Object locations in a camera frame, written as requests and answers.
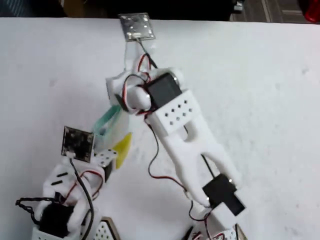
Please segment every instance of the metal plate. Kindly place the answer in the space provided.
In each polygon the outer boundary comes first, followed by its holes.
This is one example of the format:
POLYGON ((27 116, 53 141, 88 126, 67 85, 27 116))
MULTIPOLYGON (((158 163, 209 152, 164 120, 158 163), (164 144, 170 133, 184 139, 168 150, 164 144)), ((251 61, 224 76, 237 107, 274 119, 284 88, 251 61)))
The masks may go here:
POLYGON ((75 153, 75 159, 90 163, 94 143, 92 132, 81 131, 68 126, 64 127, 61 155, 67 152, 75 153))
POLYGON ((155 39, 154 31, 147 13, 128 13, 118 15, 127 42, 155 39))

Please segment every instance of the red object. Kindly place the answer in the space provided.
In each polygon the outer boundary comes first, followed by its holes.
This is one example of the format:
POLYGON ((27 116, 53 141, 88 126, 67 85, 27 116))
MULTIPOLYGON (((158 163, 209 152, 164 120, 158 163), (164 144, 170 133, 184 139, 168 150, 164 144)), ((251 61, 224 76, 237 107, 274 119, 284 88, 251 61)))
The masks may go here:
POLYGON ((305 12, 304 17, 312 23, 320 21, 320 0, 310 0, 309 7, 305 12))

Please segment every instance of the silver metal bracket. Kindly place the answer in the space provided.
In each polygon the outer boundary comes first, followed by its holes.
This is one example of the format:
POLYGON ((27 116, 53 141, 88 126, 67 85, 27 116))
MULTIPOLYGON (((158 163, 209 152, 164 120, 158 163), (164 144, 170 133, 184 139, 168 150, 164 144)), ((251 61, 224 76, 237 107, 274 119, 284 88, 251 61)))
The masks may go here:
POLYGON ((119 14, 124 38, 127 42, 156 39, 148 13, 119 14))

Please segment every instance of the yellow plastic piece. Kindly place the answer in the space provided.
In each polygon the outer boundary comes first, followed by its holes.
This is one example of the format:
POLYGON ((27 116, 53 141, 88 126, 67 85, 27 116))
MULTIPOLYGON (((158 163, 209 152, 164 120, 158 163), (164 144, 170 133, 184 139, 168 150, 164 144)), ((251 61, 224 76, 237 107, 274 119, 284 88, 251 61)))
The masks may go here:
POLYGON ((130 132, 112 148, 118 153, 115 161, 115 169, 119 169, 124 163, 130 149, 131 138, 132 133, 130 132))

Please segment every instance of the white table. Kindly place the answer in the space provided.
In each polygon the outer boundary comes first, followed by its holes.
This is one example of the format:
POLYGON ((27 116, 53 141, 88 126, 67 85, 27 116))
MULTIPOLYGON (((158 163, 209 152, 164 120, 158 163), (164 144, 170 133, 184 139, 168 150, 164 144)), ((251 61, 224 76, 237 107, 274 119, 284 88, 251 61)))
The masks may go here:
MULTIPOLYGON (((248 237, 317 239, 320 27, 152 24, 154 60, 182 69, 209 127, 243 173, 251 192, 241 222, 248 237)), ((0 34, 0 238, 28 239, 32 221, 15 200, 41 195, 60 161, 64 125, 90 130, 110 106, 105 77, 123 70, 125 42, 111 19, 2 18, 0 34)), ((141 123, 124 166, 100 194, 104 215, 124 240, 179 239, 191 223, 179 187, 148 176, 155 150, 141 123)), ((205 181, 208 170, 199 164, 205 181)), ((174 176, 163 147, 153 171, 174 176)))

